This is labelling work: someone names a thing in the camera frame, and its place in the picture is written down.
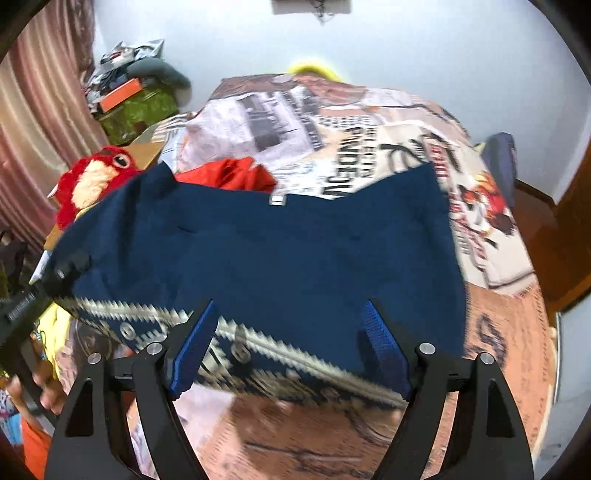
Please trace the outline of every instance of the metal screw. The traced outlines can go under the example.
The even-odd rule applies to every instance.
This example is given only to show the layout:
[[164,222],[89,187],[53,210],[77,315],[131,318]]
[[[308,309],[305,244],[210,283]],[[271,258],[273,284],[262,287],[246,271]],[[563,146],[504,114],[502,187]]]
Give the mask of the metal screw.
[[432,355],[435,353],[435,347],[432,343],[424,342],[418,346],[418,349],[425,355]]
[[495,357],[486,352],[480,354],[480,360],[483,364],[487,365],[492,365],[493,363],[495,363]]
[[146,348],[146,351],[150,354],[150,355],[157,355],[158,353],[160,353],[162,351],[162,343],[151,343],[148,345],[148,348]]
[[90,363],[91,365],[97,364],[98,362],[100,362],[100,360],[102,359],[100,353],[91,353],[88,356],[88,363]]

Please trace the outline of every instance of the green container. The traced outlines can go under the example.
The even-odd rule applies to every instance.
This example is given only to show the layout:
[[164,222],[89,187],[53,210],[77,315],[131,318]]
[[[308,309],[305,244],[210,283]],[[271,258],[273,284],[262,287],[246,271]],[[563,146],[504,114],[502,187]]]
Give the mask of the green container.
[[151,85],[102,114],[98,120],[112,145],[127,145],[150,125],[177,113],[177,102],[170,90],[163,85]]

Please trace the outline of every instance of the orange clothing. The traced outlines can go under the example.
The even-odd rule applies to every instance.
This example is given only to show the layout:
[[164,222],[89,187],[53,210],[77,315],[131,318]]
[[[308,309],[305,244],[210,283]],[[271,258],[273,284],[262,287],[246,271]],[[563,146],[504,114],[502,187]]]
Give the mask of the orange clothing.
[[43,480],[51,437],[45,432],[34,429],[22,418],[21,428],[25,465],[37,480]]
[[223,190],[255,190],[271,193],[275,179],[262,165],[251,168],[252,157],[226,158],[206,163],[174,177],[182,183],[196,183]]

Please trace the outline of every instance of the zigzag pattern trim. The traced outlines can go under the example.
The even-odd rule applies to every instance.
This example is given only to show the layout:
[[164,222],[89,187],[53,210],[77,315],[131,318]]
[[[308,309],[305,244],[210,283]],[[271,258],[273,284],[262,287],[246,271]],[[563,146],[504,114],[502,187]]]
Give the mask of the zigzag pattern trim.
[[192,312],[184,310],[167,310],[156,308],[153,305],[139,305],[125,303],[124,301],[96,301],[79,298],[60,298],[56,303],[65,310],[84,310],[86,313],[99,318],[112,318],[116,320],[137,320],[140,322],[165,323],[171,327],[184,323]]
[[[227,322],[223,317],[220,317],[216,334],[233,342],[237,327],[238,324],[234,320]],[[246,330],[247,347],[267,358],[290,368],[306,372],[361,397],[370,398],[393,407],[405,407],[407,405],[407,402],[402,399],[399,393],[389,388],[357,377],[292,345],[286,345],[282,341],[277,342],[270,336],[256,332],[253,328],[248,328],[245,325],[240,325],[240,327]]]
[[[56,303],[62,308],[73,312],[83,310],[84,312],[98,317],[111,318],[116,320],[138,320],[142,322],[165,323],[171,327],[184,323],[189,319],[192,312],[184,310],[176,312],[156,308],[152,305],[128,304],[121,301],[96,301],[79,298],[60,298]],[[256,332],[253,328],[245,325],[238,325],[234,320],[226,321],[220,317],[217,321],[216,335],[233,342],[236,337],[236,329],[243,328],[246,332],[246,345],[249,349],[266,356],[276,362],[303,371],[313,377],[336,385],[343,390],[366,397],[371,400],[385,403],[393,407],[405,407],[407,402],[402,399],[399,393],[389,388],[369,382],[357,377],[345,370],[336,367],[315,355],[310,355],[293,345],[286,345],[283,341],[276,341],[273,337]],[[151,342],[164,340],[165,335],[153,330],[138,337],[138,351]]]

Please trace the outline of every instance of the red fabric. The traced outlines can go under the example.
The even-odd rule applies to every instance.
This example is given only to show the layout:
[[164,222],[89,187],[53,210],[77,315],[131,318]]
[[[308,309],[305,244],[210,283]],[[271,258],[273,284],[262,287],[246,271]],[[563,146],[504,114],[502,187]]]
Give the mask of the red fabric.
[[226,158],[175,175],[182,183],[195,183],[224,190],[256,190],[271,193],[275,179],[262,165],[251,168],[252,157]]
[[127,150],[113,145],[104,147],[100,152],[95,153],[90,157],[78,160],[69,171],[60,177],[60,180],[57,183],[55,198],[60,204],[60,211],[57,212],[56,223],[62,230],[75,220],[76,215],[81,210],[81,208],[78,208],[72,202],[72,194],[74,188],[78,184],[80,176],[85,172],[86,167],[91,161],[95,160],[112,166],[118,171],[118,175],[114,177],[107,187],[100,193],[99,200],[110,191],[121,187],[131,177],[140,173],[140,170],[135,166],[134,159]]
[[21,417],[22,447],[25,452],[25,465],[37,480],[43,480],[51,437],[31,427]]
[[497,191],[497,192],[489,192],[488,190],[486,190],[485,188],[482,187],[477,187],[475,188],[475,191],[480,193],[481,195],[485,196],[486,199],[488,200],[489,203],[489,207],[488,210],[490,210],[491,215],[496,215],[497,213],[503,213],[505,211],[505,209],[507,208],[507,204],[505,203],[505,199],[503,198],[503,195],[501,192]]

